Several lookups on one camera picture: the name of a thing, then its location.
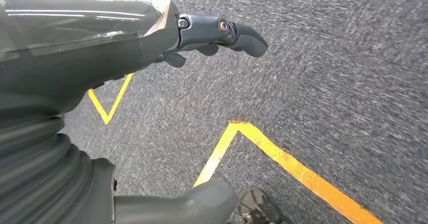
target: yellow floor marking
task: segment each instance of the yellow floor marking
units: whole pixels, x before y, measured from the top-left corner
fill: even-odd
[[[113,116],[114,116],[114,114],[115,114],[115,112],[119,106],[119,103],[122,100],[123,95],[125,94],[126,88],[128,88],[128,85],[129,85],[129,82],[131,81],[131,78],[132,78],[132,74],[128,74],[126,76],[125,82],[123,83],[122,88],[119,91],[118,97],[116,98],[115,103],[113,104],[113,107],[110,110],[108,115],[105,112],[104,108],[102,107],[101,103],[99,102],[99,100],[96,97],[93,90],[92,89],[88,90],[89,98],[91,98],[92,103],[94,104],[96,110],[101,115],[101,118],[106,125],[112,120],[112,118],[113,118]]]
[[[312,170],[306,168],[293,156],[280,149],[257,127],[248,122],[230,121],[220,138],[219,143],[215,147],[208,159],[208,162],[199,175],[195,186],[202,184],[211,178],[238,131],[252,141],[272,160],[277,162],[285,171],[291,174],[291,176],[296,178],[351,222],[357,224],[383,223],[353,199],[342,193]]]

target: robotic hand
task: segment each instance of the robotic hand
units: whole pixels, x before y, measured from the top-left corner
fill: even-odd
[[[235,51],[245,51],[253,57],[261,57],[268,48],[265,40],[251,27],[206,15],[180,15],[178,21],[180,41],[176,49],[166,51],[156,58],[157,62],[165,61],[173,67],[184,65],[186,59],[178,51],[198,50],[212,56],[219,46]]]

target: black shoe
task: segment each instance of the black shoe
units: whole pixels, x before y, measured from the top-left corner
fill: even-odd
[[[291,223],[260,189],[251,189],[244,194],[238,205],[239,214],[246,224]]]

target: clear plastic wrap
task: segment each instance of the clear plastic wrap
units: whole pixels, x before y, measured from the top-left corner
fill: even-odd
[[[149,35],[165,27],[171,0],[0,0],[2,55],[34,55]]]

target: bolt head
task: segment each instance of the bolt head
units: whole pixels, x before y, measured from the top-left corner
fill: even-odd
[[[189,22],[186,19],[181,18],[178,20],[178,28],[184,29],[184,28],[187,28],[188,26],[189,26]]]

